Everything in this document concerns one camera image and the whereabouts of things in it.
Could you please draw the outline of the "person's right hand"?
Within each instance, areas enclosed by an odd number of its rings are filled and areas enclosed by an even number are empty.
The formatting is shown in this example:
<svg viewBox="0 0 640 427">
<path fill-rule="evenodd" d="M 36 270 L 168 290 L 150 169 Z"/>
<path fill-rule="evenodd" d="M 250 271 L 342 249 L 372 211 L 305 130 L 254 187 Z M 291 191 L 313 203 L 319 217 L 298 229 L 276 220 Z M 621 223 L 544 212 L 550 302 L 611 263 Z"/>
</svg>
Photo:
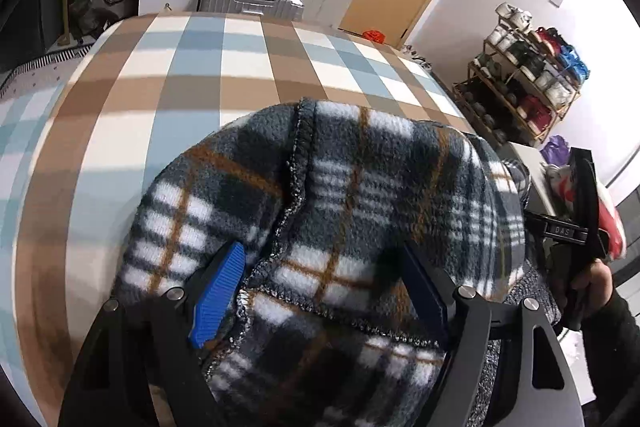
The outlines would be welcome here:
<svg viewBox="0 0 640 427">
<path fill-rule="evenodd" d="M 585 316 L 582 331 L 588 333 L 613 321 L 615 309 L 614 285 L 611 269 L 600 259 L 575 282 L 575 287 L 587 291 Z"/>
</svg>

